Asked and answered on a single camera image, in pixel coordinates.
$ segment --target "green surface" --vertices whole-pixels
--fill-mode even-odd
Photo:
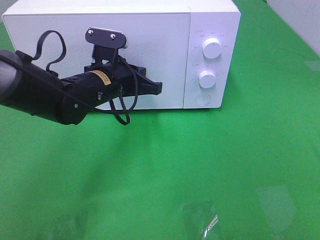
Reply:
[[[319,58],[263,1],[235,2],[219,109],[64,126],[0,106],[1,240],[197,240],[216,213],[206,240],[320,239]]]

